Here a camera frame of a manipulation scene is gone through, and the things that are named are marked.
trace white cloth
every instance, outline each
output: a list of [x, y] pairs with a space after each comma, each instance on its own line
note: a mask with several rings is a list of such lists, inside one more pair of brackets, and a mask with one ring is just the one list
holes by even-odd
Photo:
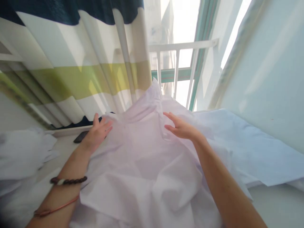
[[[161, 96], [154, 80], [125, 113], [108, 114], [113, 129], [91, 158], [71, 227], [221, 227], [194, 147], [165, 130], [163, 109], [212, 138], [183, 106]], [[232, 171], [230, 153], [209, 140]]]
[[0, 180], [20, 180], [36, 174], [48, 156], [56, 155], [51, 151], [56, 141], [37, 128], [1, 133]]
[[16, 192], [32, 188], [43, 162], [59, 155], [51, 150], [56, 141], [39, 128], [0, 134], [0, 207]]
[[7, 204], [3, 203], [3, 198], [0, 199], [1, 207], [1, 219], [14, 228], [24, 228], [33, 217], [33, 213], [40, 206], [48, 192], [50, 191], [52, 184], [50, 179], [59, 174], [61, 168], [57, 168], [43, 180], [36, 183], [33, 180], [26, 180], [26, 183], [22, 185], [14, 193], [10, 193], [6, 196]]
[[[225, 109], [196, 113], [214, 140], [233, 151], [247, 187], [278, 185], [304, 177], [304, 155]], [[304, 189], [303, 179], [292, 182]]]

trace white railing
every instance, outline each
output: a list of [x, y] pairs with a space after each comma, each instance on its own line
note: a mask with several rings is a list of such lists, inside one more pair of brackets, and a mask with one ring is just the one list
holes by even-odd
[[210, 41], [196, 41], [192, 43], [178, 43], [178, 44], [156, 44], [149, 46], [149, 52], [156, 52], [157, 58], [157, 80], [158, 84], [162, 85], [162, 72], [161, 72], [161, 52], [163, 51], [176, 51], [176, 64], [175, 64], [175, 74], [174, 74], [174, 99], [176, 99], [176, 91], [177, 91], [177, 81], [178, 81], [178, 64], [180, 58], [180, 50], [182, 49], [193, 49], [194, 50], [194, 58], [192, 62], [191, 75], [190, 75], [190, 84], [187, 96], [186, 108], [189, 109], [190, 97], [192, 95], [192, 84], [194, 79], [194, 73], [197, 63], [197, 57], [199, 54], [199, 49], [202, 48], [211, 48], [218, 44], [219, 39], [214, 39]]

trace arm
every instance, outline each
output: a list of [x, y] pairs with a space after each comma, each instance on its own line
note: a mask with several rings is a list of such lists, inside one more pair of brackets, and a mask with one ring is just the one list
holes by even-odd
[[267, 227], [206, 138], [195, 127], [172, 113], [164, 112], [164, 115], [175, 124], [175, 127], [165, 125], [167, 130], [179, 138], [192, 141], [210, 192], [226, 227]]
[[[71, 154], [58, 177], [60, 179], [79, 179], [84, 177], [90, 156], [103, 142], [107, 134], [112, 130], [111, 122], [105, 123], [105, 118], [99, 122], [98, 115], [95, 114], [93, 127], [85, 136], [80, 145]], [[46, 196], [38, 211], [55, 209], [77, 197], [80, 193], [80, 184], [75, 185], [54, 185]], [[53, 212], [46, 217], [33, 217], [26, 228], [40, 227], [68, 227], [75, 209], [76, 202]]]

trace smartphone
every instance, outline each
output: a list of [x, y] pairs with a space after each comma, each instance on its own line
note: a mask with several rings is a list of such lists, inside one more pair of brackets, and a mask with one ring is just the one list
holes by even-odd
[[81, 143], [81, 141], [84, 139], [84, 137], [87, 135], [89, 131], [83, 131], [81, 132], [77, 138], [74, 140], [74, 143]]

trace striped curtain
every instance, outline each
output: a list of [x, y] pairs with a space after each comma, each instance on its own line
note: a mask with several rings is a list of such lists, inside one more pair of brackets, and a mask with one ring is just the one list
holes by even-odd
[[0, 80], [48, 124], [121, 113], [151, 85], [142, 0], [4, 0], [0, 34], [21, 62]]

